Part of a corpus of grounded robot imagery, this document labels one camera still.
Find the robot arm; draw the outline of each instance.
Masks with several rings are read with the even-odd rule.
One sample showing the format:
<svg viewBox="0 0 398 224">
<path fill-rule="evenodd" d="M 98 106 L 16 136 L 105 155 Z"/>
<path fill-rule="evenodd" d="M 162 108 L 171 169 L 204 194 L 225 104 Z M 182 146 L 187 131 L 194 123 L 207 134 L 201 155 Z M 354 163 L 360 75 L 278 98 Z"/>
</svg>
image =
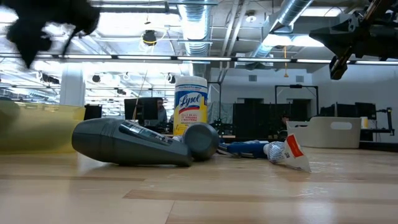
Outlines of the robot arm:
<svg viewBox="0 0 398 224">
<path fill-rule="evenodd" d="M 329 64 L 332 80 L 339 80 L 343 76 L 352 54 L 359 58 L 364 55 L 375 56 L 381 60 L 398 58 L 398 33 L 391 25 L 398 25 L 393 22 L 398 10 L 397 2 L 374 0 L 364 13 L 356 11 L 341 24 L 311 31 L 311 38 L 322 42 L 335 53 Z M 392 10 L 393 13 L 386 16 L 387 10 Z M 382 24 L 384 27 L 375 29 L 374 24 Z"/>
</svg>

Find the wooden table surface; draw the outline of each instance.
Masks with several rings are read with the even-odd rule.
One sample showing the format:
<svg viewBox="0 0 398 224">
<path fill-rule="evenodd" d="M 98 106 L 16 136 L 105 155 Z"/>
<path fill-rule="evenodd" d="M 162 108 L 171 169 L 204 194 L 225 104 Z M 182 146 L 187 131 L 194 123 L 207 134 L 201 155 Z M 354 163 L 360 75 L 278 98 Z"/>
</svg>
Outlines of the wooden table surface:
<svg viewBox="0 0 398 224">
<path fill-rule="evenodd" d="M 305 152 L 311 174 L 224 156 L 190 168 L 0 156 L 0 223 L 398 223 L 398 154 Z"/>
</svg>

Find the lysol logo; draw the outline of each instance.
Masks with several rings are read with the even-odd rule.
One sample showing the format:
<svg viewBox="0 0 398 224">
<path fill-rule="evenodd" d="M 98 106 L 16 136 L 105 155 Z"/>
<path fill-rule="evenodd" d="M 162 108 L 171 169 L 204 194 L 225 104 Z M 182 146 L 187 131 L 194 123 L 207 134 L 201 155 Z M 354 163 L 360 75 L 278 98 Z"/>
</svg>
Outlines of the lysol logo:
<svg viewBox="0 0 398 224">
<path fill-rule="evenodd" d="M 200 108 L 200 93 L 188 93 L 180 98 L 180 110 L 178 113 L 182 113 L 188 110 L 199 110 Z"/>
</svg>

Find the white wall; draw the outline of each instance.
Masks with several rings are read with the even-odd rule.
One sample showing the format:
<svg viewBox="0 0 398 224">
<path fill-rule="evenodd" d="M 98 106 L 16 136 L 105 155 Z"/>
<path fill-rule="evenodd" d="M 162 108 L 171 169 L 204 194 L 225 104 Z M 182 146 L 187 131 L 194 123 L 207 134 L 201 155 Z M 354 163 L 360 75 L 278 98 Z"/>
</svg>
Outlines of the white wall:
<svg viewBox="0 0 398 224">
<path fill-rule="evenodd" d="M 341 80 L 330 80 L 328 66 L 313 74 L 314 85 L 319 86 L 320 106 L 330 106 L 335 102 L 353 104 L 355 102 L 375 103 L 378 110 L 392 107 L 392 125 L 398 125 L 398 67 L 352 65 Z M 388 128 L 387 115 L 377 114 L 379 128 Z M 398 142 L 398 136 L 381 134 L 382 142 Z"/>
<path fill-rule="evenodd" d="M 213 69 L 212 81 L 217 80 L 219 70 Z M 257 82 L 249 82 L 249 75 L 257 75 Z M 301 85 L 312 85 L 312 74 L 304 69 L 288 70 L 289 77 L 284 77 L 285 70 L 255 70 L 229 69 L 221 90 L 222 103 L 236 103 L 238 98 L 262 98 L 264 103 L 275 103 L 275 85 L 293 85 L 296 83 L 296 75 L 303 75 L 304 82 Z M 215 89 L 209 94 L 210 101 L 218 101 L 219 95 Z M 306 88 L 290 89 L 278 88 L 278 103 L 287 103 L 288 99 L 309 99 L 315 110 L 315 90 Z"/>
</svg>

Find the yellow label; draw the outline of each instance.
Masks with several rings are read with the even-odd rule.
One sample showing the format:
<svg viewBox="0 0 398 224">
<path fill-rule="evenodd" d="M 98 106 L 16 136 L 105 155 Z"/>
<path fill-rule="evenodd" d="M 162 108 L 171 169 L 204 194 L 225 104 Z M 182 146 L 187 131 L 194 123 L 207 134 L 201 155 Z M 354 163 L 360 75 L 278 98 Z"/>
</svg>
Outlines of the yellow label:
<svg viewBox="0 0 398 224">
<path fill-rule="evenodd" d="M 200 85 L 176 86 L 174 135 L 182 135 L 196 122 L 207 122 L 207 87 Z"/>
</svg>

